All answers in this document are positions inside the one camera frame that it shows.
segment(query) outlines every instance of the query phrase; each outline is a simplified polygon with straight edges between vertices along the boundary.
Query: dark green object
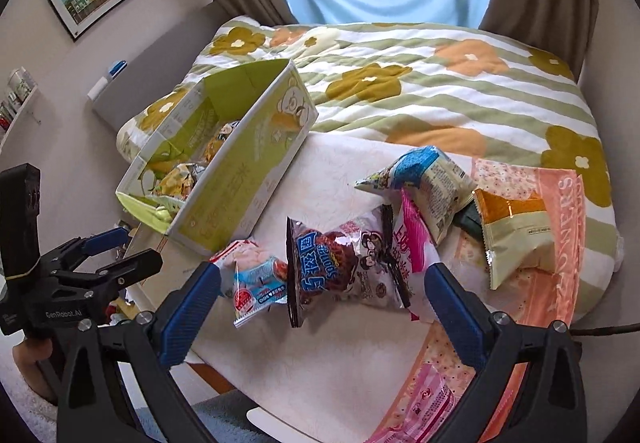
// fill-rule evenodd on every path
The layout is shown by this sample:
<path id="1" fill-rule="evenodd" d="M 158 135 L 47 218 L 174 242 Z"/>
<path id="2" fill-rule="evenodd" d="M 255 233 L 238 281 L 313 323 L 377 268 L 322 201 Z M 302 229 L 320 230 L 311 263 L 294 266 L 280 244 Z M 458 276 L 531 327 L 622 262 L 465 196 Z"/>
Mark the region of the dark green object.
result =
<path id="1" fill-rule="evenodd" d="M 475 201 L 471 201 L 471 203 L 453 216 L 453 224 L 471 235 L 476 241 L 484 243 L 484 237 L 482 236 L 482 219 L 478 213 L 478 208 L 476 208 Z"/>

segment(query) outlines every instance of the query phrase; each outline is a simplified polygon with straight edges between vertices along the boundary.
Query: white wall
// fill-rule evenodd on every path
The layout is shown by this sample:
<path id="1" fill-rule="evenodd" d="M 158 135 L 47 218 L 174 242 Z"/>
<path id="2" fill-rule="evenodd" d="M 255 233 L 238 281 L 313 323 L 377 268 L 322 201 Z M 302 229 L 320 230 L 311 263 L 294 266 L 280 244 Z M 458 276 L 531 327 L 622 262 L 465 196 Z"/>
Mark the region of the white wall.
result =
<path id="1" fill-rule="evenodd" d="M 580 79 L 607 154 L 613 205 L 625 238 L 625 263 L 601 303 L 580 327 L 640 321 L 640 10 L 634 0 L 600 0 L 593 41 Z M 601 442 L 640 387 L 640 333 L 584 337 L 580 367 L 589 441 Z"/>
<path id="2" fill-rule="evenodd" d="M 42 123 L 25 120 L 12 131 L 0 170 L 28 162 L 42 171 L 41 251 L 109 229 L 120 214 L 114 190 L 127 164 L 113 131 L 91 112 L 87 91 L 112 62 L 133 59 L 210 1 L 126 0 L 76 43 L 47 0 L 9 1 L 0 16 L 0 81 L 26 67 L 43 93 L 33 108 Z"/>

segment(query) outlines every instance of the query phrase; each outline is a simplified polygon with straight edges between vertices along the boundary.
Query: gray headboard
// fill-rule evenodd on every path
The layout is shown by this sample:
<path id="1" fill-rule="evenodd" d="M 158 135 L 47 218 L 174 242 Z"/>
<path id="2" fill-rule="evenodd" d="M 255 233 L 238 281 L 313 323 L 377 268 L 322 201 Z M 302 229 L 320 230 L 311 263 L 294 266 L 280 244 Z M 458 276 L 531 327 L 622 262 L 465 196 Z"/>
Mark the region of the gray headboard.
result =
<path id="1" fill-rule="evenodd" d="M 182 81 L 198 53 L 229 19 L 215 1 L 187 16 L 128 63 L 94 100 L 94 112 L 118 131 Z"/>

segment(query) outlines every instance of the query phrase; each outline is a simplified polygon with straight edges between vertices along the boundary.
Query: floral comforter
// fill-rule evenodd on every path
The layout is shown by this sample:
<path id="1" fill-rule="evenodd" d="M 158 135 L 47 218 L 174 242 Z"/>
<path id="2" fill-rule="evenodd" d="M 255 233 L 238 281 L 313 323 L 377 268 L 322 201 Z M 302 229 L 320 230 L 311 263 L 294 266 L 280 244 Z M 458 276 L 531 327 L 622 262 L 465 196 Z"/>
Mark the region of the floral comforter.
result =
<path id="1" fill-rule="evenodd" d="M 282 57 L 296 64 L 318 108 L 315 131 L 574 169 L 588 199 L 576 315 L 596 304 L 618 240 L 596 123 L 568 66 L 515 40 L 438 24 L 268 28 L 238 17 L 218 30 L 172 93 L 123 126 L 118 150 L 133 160 L 207 74 Z"/>

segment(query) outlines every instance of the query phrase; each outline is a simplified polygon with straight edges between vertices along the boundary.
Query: white wall shelf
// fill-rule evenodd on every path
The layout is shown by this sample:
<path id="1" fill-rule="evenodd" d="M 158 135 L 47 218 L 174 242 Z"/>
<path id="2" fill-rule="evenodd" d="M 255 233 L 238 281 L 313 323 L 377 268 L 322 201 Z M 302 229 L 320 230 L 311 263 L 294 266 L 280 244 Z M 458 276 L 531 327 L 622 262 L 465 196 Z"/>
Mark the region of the white wall shelf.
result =
<path id="1" fill-rule="evenodd" d="M 9 129 L 6 130 L 6 132 L 4 133 L 4 136 L 2 137 L 2 140 L 0 140 L 0 154 L 2 154 L 2 146 L 4 146 L 4 143 L 7 137 L 9 136 L 9 134 L 11 133 L 11 131 L 13 131 L 16 127 L 18 127 L 18 124 L 20 124 L 21 122 L 28 120 L 29 119 L 28 116 L 30 116 L 31 119 L 35 120 L 37 123 L 40 123 L 40 121 L 36 119 L 35 116 L 31 114 L 31 111 L 30 111 L 30 108 L 33 105 L 33 102 L 38 98 L 39 95 L 40 95 L 40 91 L 38 89 L 38 86 L 35 86 L 31 90 L 31 93 L 29 93 L 27 97 L 24 99 L 24 102 L 20 106 L 20 109 L 18 109 L 18 112 L 15 113 L 14 119 L 11 122 L 11 125 L 9 125 Z"/>

